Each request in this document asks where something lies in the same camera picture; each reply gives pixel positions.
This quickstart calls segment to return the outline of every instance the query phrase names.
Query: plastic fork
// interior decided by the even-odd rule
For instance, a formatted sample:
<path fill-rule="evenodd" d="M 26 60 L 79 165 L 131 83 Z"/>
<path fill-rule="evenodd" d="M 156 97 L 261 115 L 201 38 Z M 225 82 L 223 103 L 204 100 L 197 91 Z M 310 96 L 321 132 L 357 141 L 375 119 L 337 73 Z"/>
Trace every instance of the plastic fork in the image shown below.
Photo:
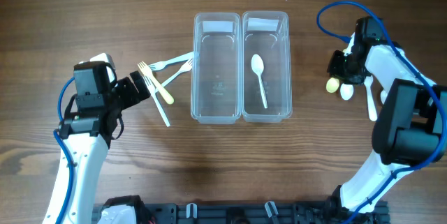
<path fill-rule="evenodd" d="M 169 84 L 170 82 L 172 82 L 178 75 L 188 72 L 193 68 L 193 59 L 189 59 L 188 61 L 186 61 L 186 63 L 184 63 L 182 65 L 182 67 L 180 67 L 180 69 L 172 76 L 170 76 L 165 82 L 163 82 L 163 84 L 161 84 L 162 87 L 165 87 L 167 84 Z"/>
<path fill-rule="evenodd" d="M 154 74 L 152 73 L 151 68 L 149 68 L 149 66 L 144 61 L 140 62 L 138 64 L 138 67 L 141 70 L 142 74 L 147 76 L 152 81 L 152 83 L 159 90 L 161 96 L 164 98 L 167 104 L 172 105 L 174 103 L 174 98 L 169 94 L 168 91 L 166 91 L 166 89 L 161 86 L 159 81 L 157 81 L 157 79 L 154 77 Z"/>
<path fill-rule="evenodd" d="M 181 61 L 186 61 L 188 59 L 191 59 L 192 57 L 193 57 L 193 52 L 190 52 L 190 53 L 183 54 L 182 56 L 175 57 L 173 59 L 169 59 L 167 61 L 160 61 L 160 62 L 156 62 L 154 64 L 150 64 L 149 67 L 153 71 L 163 70 L 169 64 L 175 64 L 175 63 L 178 63 Z"/>
<path fill-rule="evenodd" d="M 142 78 L 143 78 L 143 80 L 146 83 L 147 89 L 149 89 L 149 92 L 152 94 L 152 98 L 154 99 L 154 102 L 155 102 L 155 105 L 156 105 L 157 109 L 159 109 L 161 118 L 165 122 L 166 126 L 169 127 L 170 126 L 169 120 L 166 117 L 165 111 L 161 107 L 160 101 L 156 97 L 154 85 L 151 83 L 151 80 L 147 76 L 143 76 Z"/>

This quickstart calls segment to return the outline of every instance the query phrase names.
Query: spoon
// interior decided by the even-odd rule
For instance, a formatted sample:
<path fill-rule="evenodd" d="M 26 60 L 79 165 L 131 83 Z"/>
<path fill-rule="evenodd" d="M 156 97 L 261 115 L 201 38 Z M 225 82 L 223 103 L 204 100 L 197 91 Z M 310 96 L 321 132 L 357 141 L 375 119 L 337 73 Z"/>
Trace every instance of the spoon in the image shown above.
<path fill-rule="evenodd" d="M 331 77 L 326 83 L 326 91 L 328 91 L 329 93 L 334 93 L 338 90 L 339 86 L 340 80 L 338 80 L 338 78 Z"/>
<path fill-rule="evenodd" d="M 258 76 L 259 89 L 261 90 L 261 98 L 263 99 L 264 108 L 267 109 L 267 99 L 265 98 L 263 80 L 261 79 L 261 75 L 263 74 L 264 71 L 264 63 L 258 54 L 254 54 L 253 57 L 251 58 L 251 69 Z"/>
<path fill-rule="evenodd" d="M 366 88 L 369 119 L 371 121 L 376 121 L 377 120 L 377 111 L 376 111 L 376 106 L 374 105 L 374 100 L 372 99 L 372 92 L 371 92 L 372 81 L 373 81 L 372 76 L 369 76 L 369 77 L 365 78 L 365 82 L 363 82 L 363 84 L 365 85 L 365 88 Z"/>
<path fill-rule="evenodd" d="M 386 97 L 388 96 L 388 93 L 385 91 L 385 89 L 380 93 L 380 101 L 382 101 L 382 105 L 385 105 Z"/>
<path fill-rule="evenodd" d="M 354 94 L 354 86 L 352 84 L 342 84 L 340 87 L 340 95 L 344 100 L 349 100 Z"/>

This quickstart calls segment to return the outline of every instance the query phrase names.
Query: white label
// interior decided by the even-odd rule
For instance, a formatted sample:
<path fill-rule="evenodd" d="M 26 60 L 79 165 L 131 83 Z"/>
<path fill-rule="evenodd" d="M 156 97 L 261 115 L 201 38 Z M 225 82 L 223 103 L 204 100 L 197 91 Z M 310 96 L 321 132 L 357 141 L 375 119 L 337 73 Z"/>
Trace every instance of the white label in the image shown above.
<path fill-rule="evenodd" d="M 247 31 L 276 31 L 278 19 L 249 18 Z"/>
<path fill-rule="evenodd" d="M 203 21 L 203 32 L 233 32 L 233 22 Z"/>

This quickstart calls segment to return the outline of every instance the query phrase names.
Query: yellow handle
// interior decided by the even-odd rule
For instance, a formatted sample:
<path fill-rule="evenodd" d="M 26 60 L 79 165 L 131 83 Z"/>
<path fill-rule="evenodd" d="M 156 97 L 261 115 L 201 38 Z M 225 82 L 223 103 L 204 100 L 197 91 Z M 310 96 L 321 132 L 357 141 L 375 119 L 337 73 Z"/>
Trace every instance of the yellow handle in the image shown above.
<path fill-rule="evenodd" d="M 174 98 L 169 94 L 168 91 L 166 91 L 165 87 L 162 87 L 159 81 L 153 75 L 150 75 L 149 78 L 152 80 L 155 87 L 159 90 L 159 93 L 167 102 L 167 104 L 172 105 L 174 103 Z"/>

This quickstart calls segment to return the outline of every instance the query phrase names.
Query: cable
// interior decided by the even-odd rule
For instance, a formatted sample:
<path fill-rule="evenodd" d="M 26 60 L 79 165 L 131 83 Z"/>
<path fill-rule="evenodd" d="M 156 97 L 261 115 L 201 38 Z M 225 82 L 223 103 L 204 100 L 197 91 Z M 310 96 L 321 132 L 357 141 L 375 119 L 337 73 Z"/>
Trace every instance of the cable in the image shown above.
<path fill-rule="evenodd" d="M 352 5 L 352 6 L 356 6 L 359 7 L 361 9 L 363 9 L 366 13 L 368 13 L 368 15 L 370 15 L 380 26 L 383 35 L 386 38 L 386 41 L 388 42 L 389 46 L 391 47 L 391 49 L 393 50 L 393 52 L 396 54 L 396 57 L 405 64 L 405 66 L 415 75 L 415 77 L 422 82 L 422 84 L 424 85 L 424 87 L 427 89 L 429 95 L 432 97 L 434 104 L 436 105 L 439 114 L 441 115 L 442 118 L 442 132 L 441 132 L 441 137 L 439 138 L 440 141 L 438 143 L 438 145 L 436 146 L 436 149 L 433 151 L 433 153 L 426 159 L 424 160 L 422 163 L 418 164 L 418 165 L 414 165 L 411 167 L 406 167 L 406 168 L 400 168 L 397 169 L 393 172 L 391 172 L 391 175 L 388 177 L 388 179 L 385 181 L 385 183 L 382 185 L 382 187 L 380 187 L 380 189 L 378 189 L 378 191 L 373 194 L 373 196 L 371 196 L 369 198 L 368 201 L 363 202 L 360 206 L 357 207 L 357 209 L 353 212 L 353 214 L 351 214 L 351 216 L 349 216 L 349 218 L 347 220 L 345 220 L 342 224 L 348 224 L 349 222 L 351 222 L 358 214 L 358 212 L 367 204 L 369 204 L 369 202 L 374 201 L 385 189 L 386 187 L 390 184 L 390 182 L 397 178 L 397 175 L 400 172 L 410 172 L 410 171 L 415 171 L 415 170 L 420 170 L 424 167 L 426 167 L 427 165 L 429 165 L 439 154 L 439 152 L 441 151 L 442 147 L 444 146 L 445 142 L 446 142 L 446 130 L 447 130 L 447 116 L 446 116 L 446 112 L 444 110 L 444 108 L 442 107 L 441 102 L 439 101 L 438 97 L 436 96 L 435 92 L 433 91 L 432 87 L 428 84 L 428 82 L 425 80 L 425 78 L 411 65 L 410 61 L 405 59 L 400 52 L 396 49 L 396 47 L 394 46 L 393 42 L 391 41 L 390 36 L 388 35 L 388 32 L 386 31 L 385 25 L 383 25 L 382 21 L 370 10 L 368 9 L 366 6 L 354 2 L 354 1 L 336 1 L 334 3 L 331 3 L 327 6 L 325 6 L 324 8 L 322 8 L 319 12 L 318 15 L 316 16 L 316 24 L 318 25 L 318 27 L 326 34 L 330 35 L 330 36 L 334 36 L 342 41 L 344 41 L 345 43 L 349 43 L 349 41 L 351 40 L 350 37 L 348 36 L 339 36 L 337 34 L 334 34 L 332 32 L 327 31 L 326 29 L 324 29 L 321 25 L 320 25 L 320 15 L 323 11 L 332 8 L 334 6 L 338 6 L 338 5 Z"/>
<path fill-rule="evenodd" d="M 67 89 L 67 87 L 69 86 L 69 84 L 74 80 L 75 78 L 72 77 L 62 88 L 61 93 L 59 94 L 59 100 L 57 101 L 57 114 L 59 115 L 59 119 L 62 121 L 62 119 L 64 119 L 62 117 L 62 112 L 61 112 L 61 104 L 62 104 L 62 98 L 64 97 L 64 93 L 65 90 Z M 57 216 L 57 220 L 56 220 L 56 224 L 60 224 L 62 223 L 62 220 L 64 219 L 65 216 L 65 212 L 67 210 L 68 207 L 68 202 L 70 202 L 70 197 L 71 197 L 71 191 L 73 190 L 73 180 L 75 177 L 75 168 L 74 168 L 74 164 L 73 164 L 73 159 L 71 158 L 70 152 L 68 151 L 67 147 L 65 146 L 64 142 L 62 142 L 61 138 L 59 137 L 59 135 L 57 134 L 57 130 L 53 131 L 53 135 L 54 138 L 57 141 L 57 144 L 59 144 L 59 146 L 61 147 L 62 151 L 65 154 L 65 158 L 68 162 L 68 187 L 67 187 L 67 191 L 65 194 L 65 199 L 64 199 L 64 203 L 62 204 L 62 208 L 61 211 L 59 212 L 59 215 Z"/>
<path fill-rule="evenodd" d="M 73 165 L 73 160 L 71 159 L 70 152 L 68 151 L 67 147 L 62 142 L 59 135 L 57 134 L 57 130 L 53 131 L 53 135 L 57 141 L 57 144 L 59 144 L 59 146 L 61 147 L 62 151 L 65 154 L 65 157 L 68 162 L 68 171 L 69 171 L 67 192 L 65 194 L 65 199 L 64 199 L 64 203 L 62 204 L 61 211 L 59 212 L 59 215 L 57 216 L 57 220 L 56 220 L 56 224 L 60 224 L 60 223 L 62 223 L 62 219 L 64 219 L 65 212 L 66 212 L 67 206 L 68 206 L 68 202 L 70 201 L 71 191 L 73 190 L 73 179 L 75 176 L 75 168 Z"/>
<path fill-rule="evenodd" d="M 62 104 L 62 97 L 64 96 L 65 90 L 67 89 L 67 87 L 69 86 L 69 84 L 74 80 L 75 78 L 72 77 L 70 78 L 70 80 L 64 85 L 64 87 L 61 90 L 61 94 L 59 95 L 59 101 L 57 102 L 57 114 L 59 115 L 59 120 L 62 121 L 62 119 L 64 119 L 62 117 L 62 109 L 61 109 L 61 104 Z"/>

